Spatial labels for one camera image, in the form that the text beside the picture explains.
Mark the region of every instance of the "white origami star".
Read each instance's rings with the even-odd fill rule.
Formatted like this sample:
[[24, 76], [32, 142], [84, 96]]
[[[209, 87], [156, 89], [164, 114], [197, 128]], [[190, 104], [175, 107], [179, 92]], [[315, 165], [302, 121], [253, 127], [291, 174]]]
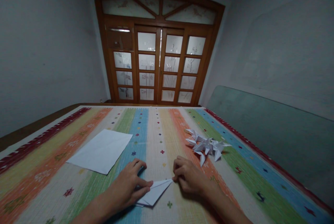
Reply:
[[200, 161], [201, 166], [203, 166], [207, 154], [213, 154], [214, 151], [215, 161], [217, 161], [221, 157], [221, 153], [224, 150], [224, 148], [227, 146], [231, 146], [230, 144], [227, 144], [225, 142], [215, 141], [212, 138], [206, 139], [200, 136], [193, 129], [186, 129], [186, 130], [194, 138], [194, 140], [186, 139], [186, 141], [193, 146], [192, 150], [201, 156], [201, 161]]

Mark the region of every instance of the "frosted glass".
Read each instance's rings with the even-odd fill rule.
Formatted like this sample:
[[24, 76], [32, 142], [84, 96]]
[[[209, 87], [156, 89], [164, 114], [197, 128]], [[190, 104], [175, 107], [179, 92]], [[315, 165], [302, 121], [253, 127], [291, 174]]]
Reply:
[[180, 54], [182, 39], [182, 36], [167, 35], [166, 53]]
[[181, 89], [194, 89], [195, 82], [195, 76], [182, 76]]
[[155, 51], [156, 35], [154, 33], [138, 33], [138, 50]]
[[155, 17], [133, 0], [103, 0], [105, 14], [155, 19]]
[[164, 80], [163, 80], [163, 87], [170, 87], [175, 88], [176, 87], [176, 79], [177, 75], [170, 75], [170, 74], [164, 74]]
[[118, 85], [132, 85], [132, 72], [116, 71]]
[[213, 25], [216, 13], [206, 8], [190, 5], [166, 18], [167, 21], [179, 21]]
[[190, 103], [191, 102], [191, 97], [192, 97], [192, 92], [180, 91], [180, 93], [178, 94], [177, 102]]
[[139, 54], [139, 69], [154, 70], [155, 55]]
[[175, 91], [172, 90], [163, 90], [161, 100], [162, 101], [174, 101]]
[[165, 66], [164, 71], [166, 72], [177, 72], [178, 71], [178, 65], [180, 63], [179, 57], [165, 57]]
[[154, 74], [139, 73], [139, 85], [154, 87]]
[[185, 4], [185, 2], [180, 0], [164, 0], [162, 4], [162, 15], [168, 14], [183, 4]]
[[140, 99], [142, 100], [154, 100], [154, 89], [141, 88]]
[[201, 59], [186, 58], [184, 64], [184, 73], [197, 73]]
[[155, 14], [159, 14], [159, 3], [160, 0], [139, 0], [141, 3], [143, 3], [145, 6], [147, 6], [149, 9], [151, 9]]
[[190, 36], [188, 41], [187, 54], [202, 55], [205, 38]]
[[117, 68], [131, 68], [131, 54], [114, 52], [115, 67]]
[[118, 94], [120, 99], [133, 99], [132, 88], [118, 88]]

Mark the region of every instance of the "wooden frame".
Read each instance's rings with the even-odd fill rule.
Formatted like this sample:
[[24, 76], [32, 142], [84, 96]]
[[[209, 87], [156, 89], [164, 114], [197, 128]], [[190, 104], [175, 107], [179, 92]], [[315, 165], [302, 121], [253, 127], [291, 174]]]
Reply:
[[[163, 28], [165, 28], [166, 30], [183, 30], [184, 31], [184, 42], [182, 43], [182, 48], [184, 48], [184, 51], [186, 49], [186, 45], [187, 45], [187, 40], [188, 40], [188, 36], [198, 36], [201, 34], [203, 34], [205, 32], [205, 37], [206, 37], [206, 42], [205, 42], [205, 46], [203, 49], [203, 56], [204, 58], [201, 58], [201, 68], [198, 70], [198, 74], [197, 74], [197, 79], [196, 79], [196, 89], [194, 89], [193, 91], [193, 98], [191, 100], [190, 104], [182, 104], [182, 103], [178, 103], [177, 102], [177, 98], [178, 98], [178, 94], [180, 92], [180, 82], [181, 82], [181, 76], [182, 71], [183, 70], [183, 66], [179, 67], [179, 72], [178, 72], [178, 81], [177, 81], [177, 87], [175, 89], [175, 96], [174, 96], [174, 102], [172, 102], [171, 104], [173, 105], [187, 105], [187, 106], [194, 106], [194, 105], [198, 105], [198, 101], [199, 101], [199, 97], [200, 97], [200, 93], [204, 84], [204, 78], [205, 75], [207, 73], [207, 68], [210, 62], [210, 57], [212, 54], [212, 50], [215, 44], [215, 40], [218, 34], [218, 30], [220, 27], [220, 23], [222, 20], [222, 16], [224, 13], [224, 9], [225, 7], [221, 4], [218, 4], [214, 1], [211, 0], [183, 0], [185, 2], [185, 4], [183, 4], [181, 7], [165, 14], [162, 15], [162, 6], [163, 6], [163, 0], [160, 0], [160, 12], [159, 14], [155, 14], [152, 10], [150, 10], [148, 7], [146, 7], [145, 5], [143, 5], [139, 0], [133, 0], [134, 2], [136, 2], [138, 5], [140, 5], [141, 7], [143, 7], [147, 12], [149, 12], [150, 14], [152, 14], [155, 19], [149, 19], [149, 18], [137, 18], [137, 17], [130, 17], [130, 16], [119, 16], [119, 15], [109, 15], [109, 14], [104, 14], [103, 13], [103, 8], [102, 8], [102, 0], [95, 0], [95, 6], [96, 6], [96, 13], [97, 13], [97, 18], [98, 18], [98, 24], [99, 24], [99, 29], [100, 29], [100, 35], [101, 35], [101, 41], [102, 41], [102, 49], [103, 49], [103, 55], [104, 55], [104, 60], [105, 60], [105, 65], [106, 65], [106, 72], [107, 72], [107, 77], [108, 77], [108, 83], [109, 83], [109, 90], [110, 90], [110, 94], [111, 94], [111, 99], [112, 102], [117, 102], [117, 103], [163, 103], [163, 104], [169, 104], [168, 102], [165, 101], [161, 101], [161, 95], [156, 96], [154, 98], [153, 101], [143, 101], [140, 100], [140, 86], [139, 86], [139, 80], [137, 80], [139, 78], [139, 68], [135, 66], [138, 65], [138, 52], [137, 48], [137, 39], [136, 36], [137, 33], [135, 33], [135, 31], [137, 32], [138, 28], [145, 26], [145, 28], [151, 26], [153, 28], [155, 28], [155, 32], [157, 34], [157, 39], [156, 39], [156, 44], [158, 42], [160, 42], [160, 34], [158, 34], [158, 30], [161, 30]], [[214, 23], [213, 25], [207, 25], [207, 24], [197, 24], [197, 23], [188, 23], [188, 22], [176, 22], [176, 21], [167, 21], [165, 20], [167, 17], [177, 13], [178, 11], [186, 8], [187, 6], [190, 6], [191, 4], [195, 4], [195, 5], [199, 5], [201, 7], [206, 7], [207, 9], [213, 10], [216, 12], [216, 16], [214, 19]], [[111, 55], [110, 51], [113, 51], [112, 49], [108, 49], [107, 43], [106, 43], [106, 30], [108, 27], [121, 27], [121, 28], [127, 28], [130, 31], [133, 32], [133, 51], [131, 52], [132, 55], [132, 77], [133, 77], [133, 84], [137, 84], [136, 86], [133, 86], [133, 99], [132, 100], [120, 100], [119, 99], [119, 95], [118, 95], [118, 89], [116, 89], [117, 87], [119, 87], [117, 85], [117, 79], [116, 79], [116, 75], [114, 74], [114, 72], [116, 71], [116, 68], [114, 66], [114, 61], [113, 61], [113, 56]], [[187, 54], [185, 54], [185, 52], [183, 53], [182, 56], [182, 64], [183, 65], [183, 60], [188, 56]], [[158, 70], [157, 68], [155, 68], [155, 76], [159, 75], [159, 72], [161, 72], [161, 70]], [[161, 87], [160, 87], [160, 83], [159, 84], [155, 84], [154, 89], [157, 89], [159, 91], [161, 91]]]

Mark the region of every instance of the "paper origami figure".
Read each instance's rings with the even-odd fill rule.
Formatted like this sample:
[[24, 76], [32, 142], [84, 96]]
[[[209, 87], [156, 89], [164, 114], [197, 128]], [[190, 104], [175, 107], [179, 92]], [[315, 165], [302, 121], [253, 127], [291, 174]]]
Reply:
[[213, 140], [212, 138], [204, 138], [199, 135], [195, 130], [193, 129], [186, 129], [191, 136], [194, 138], [194, 140], [186, 139], [186, 141], [193, 146], [192, 150], [201, 156], [200, 164], [203, 166], [205, 162], [205, 158], [207, 154], [213, 154], [215, 153], [215, 161], [217, 161], [221, 157], [221, 153], [224, 150], [226, 146], [231, 146], [230, 144], [227, 144], [225, 142], [218, 142]]
[[153, 207], [156, 201], [160, 198], [163, 192], [168, 188], [173, 180], [167, 179], [163, 181], [153, 182], [153, 185], [150, 187], [150, 191], [146, 193], [137, 203], [135, 204], [138, 207], [150, 206]]

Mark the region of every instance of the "striped tablecloth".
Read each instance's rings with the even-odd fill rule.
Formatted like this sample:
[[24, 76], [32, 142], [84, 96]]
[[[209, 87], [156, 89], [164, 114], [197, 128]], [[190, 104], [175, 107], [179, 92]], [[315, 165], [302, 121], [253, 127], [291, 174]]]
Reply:
[[[108, 175], [66, 163], [102, 129], [133, 134]], [[80, 106], [0, 153], [0, 223], [69, 223], [134, 158], [148, 165], [140, 176], [154, 181], [173, 176], [177, 155], [200, 166], [185, 129], [232, 145], [217, 162], [208, 156], [201, 169], [253, 223], [333, 222], [312, 193], [205, 108]], [[172, 183], [153, 208], [130, 207], [108, 222], [219, 221]]]

